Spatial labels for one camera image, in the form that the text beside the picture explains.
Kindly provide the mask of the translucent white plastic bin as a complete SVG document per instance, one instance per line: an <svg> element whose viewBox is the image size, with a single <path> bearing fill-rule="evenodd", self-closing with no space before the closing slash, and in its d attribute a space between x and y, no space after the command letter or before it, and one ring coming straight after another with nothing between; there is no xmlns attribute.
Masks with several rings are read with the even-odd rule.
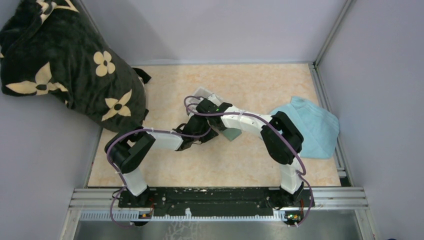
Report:
<svg viewBox="0 0 424 240"><path fill-rule="evenodd" d="M198 87L192 95L195 96L195 97L202 97L202 98L208 99L208 97L211 94L215 94L215 93L208 90L205 87Z"/></svg>

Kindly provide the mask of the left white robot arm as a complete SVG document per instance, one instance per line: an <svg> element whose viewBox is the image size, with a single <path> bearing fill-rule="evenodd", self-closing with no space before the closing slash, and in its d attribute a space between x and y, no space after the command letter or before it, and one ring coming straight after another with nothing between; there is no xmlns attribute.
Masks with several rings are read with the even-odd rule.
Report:
<svg viewBox="0 0 424 240"><path fill-rule="evenodd" d="M201 116L191 116L187 123L172 130L136 127L121 131L105 146L107 161L117 170L130 200L138 207L149 203L148 184L140 170L141 163L152 149L184 151L193 144L203 144L219 134Z"/></svg>

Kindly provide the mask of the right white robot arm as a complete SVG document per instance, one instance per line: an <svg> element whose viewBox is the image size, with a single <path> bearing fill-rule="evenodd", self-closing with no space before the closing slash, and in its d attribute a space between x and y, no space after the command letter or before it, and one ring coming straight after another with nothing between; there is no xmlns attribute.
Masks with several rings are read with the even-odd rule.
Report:
<svg viewBox="0 0 424 240"><path fill-rule="evenodd" d="M299 189L303 181L300 174L306 172L300 159L304 137L285 112L256 114L227 102L216 105L205 98L192 112L206 117L208 122L219 130L241 130L263 140L268 154L279 164L283 203L295 206L301 200Z"/></svg>

